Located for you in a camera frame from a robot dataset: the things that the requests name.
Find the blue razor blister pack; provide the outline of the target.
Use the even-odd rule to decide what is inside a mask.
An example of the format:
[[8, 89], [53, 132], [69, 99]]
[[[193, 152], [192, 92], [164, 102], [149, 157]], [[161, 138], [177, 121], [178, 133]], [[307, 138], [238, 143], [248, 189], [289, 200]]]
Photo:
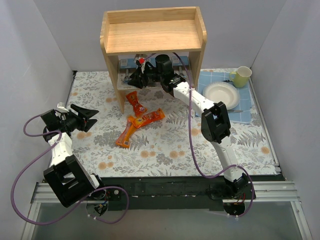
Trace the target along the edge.
[[179, 56], [176, 52], [173, 53], [175, 58], [178, 59], [179, 71], [178, 73], [174, 73], [173, 76], [169, 80], [169, 84], [172, 88], [176, 88], [179, 84], [185, 83], [188, 89], [193, 88], [193, 78], [188, 69], [188, 66], [185, 64], [184, 58]]
[[135, 72], [137, 65], [133, 58], [120, 59], [118, 64], [118, 77], [117, 77], [117, 89], [124, 90], [136, 90], [137, 87], [128, 85], [128, 81], [131, 79], [130, 75]]

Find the orange razor pack long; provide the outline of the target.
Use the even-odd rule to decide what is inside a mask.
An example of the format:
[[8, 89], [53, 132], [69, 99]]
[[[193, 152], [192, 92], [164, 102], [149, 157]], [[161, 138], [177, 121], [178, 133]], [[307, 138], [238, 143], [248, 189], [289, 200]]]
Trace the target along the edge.
[[127, 123], [126, 123], [125, 130], [122, 132], [122, 134], [119, 136], [119, 138], [115, 141], [115, 144], [117, 146], [120, 146], [123, 148], [129, 148], [130, 147], [130, 137], [132, 136], [132, 134], [136, 130], [137, 130], [137, 128], [128, 119]]

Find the wooden two-tier shelf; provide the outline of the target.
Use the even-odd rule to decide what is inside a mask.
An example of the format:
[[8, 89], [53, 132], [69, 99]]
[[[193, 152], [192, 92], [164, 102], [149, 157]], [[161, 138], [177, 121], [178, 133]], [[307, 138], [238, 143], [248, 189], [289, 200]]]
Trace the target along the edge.
[[125, 92], [119, 90], [119, 57], [136, 54], [188, 53], [197, 88], [207, 43], [205, 22], [198, 6], [106, 11], [100, 47], [117, 98], [125, 110]]

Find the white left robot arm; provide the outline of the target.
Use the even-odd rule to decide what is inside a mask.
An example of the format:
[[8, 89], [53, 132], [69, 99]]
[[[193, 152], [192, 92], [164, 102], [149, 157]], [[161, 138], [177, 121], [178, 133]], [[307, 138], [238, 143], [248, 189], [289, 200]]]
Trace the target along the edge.
[[99, 113], [95, 109], [70, 105], [71, 110], [60, 107], [40, 115], [45, 123], [44, 140], [52, 147], [51, 163], [43, 175], [60, 203], [68, 208], [87, 195], [95, 200], [106, 196], [106, 187], [101, 178], [89, 174], [72, 150], [72, 132], [88, 132], [98, 121], [92, 117]]

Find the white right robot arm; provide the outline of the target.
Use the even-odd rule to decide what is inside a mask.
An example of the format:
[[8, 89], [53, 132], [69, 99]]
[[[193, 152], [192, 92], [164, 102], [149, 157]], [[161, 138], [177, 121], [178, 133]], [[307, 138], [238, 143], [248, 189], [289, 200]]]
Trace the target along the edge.
[[199, 113], [201, 133], [213, 145], [222, 165], [220, 173], [224, 177], [226, 194], [232, 199], [244, 197], [252, 180], [246, 170], [238, 164], [232, 148], [231, 123], [226, 105], [221, 101], [213, 102], [192, 88], [192, 78], [184, 78], [175, 73], [173, 63], [166, 54], [157, 55], [155, 65], [140, 54], [135, 56], [134, 62], [137, 68], [130, 75], [128, 84], [142, 89], [150, 82], [160, 83], [166, 93], [187, 104], [190, 111]]

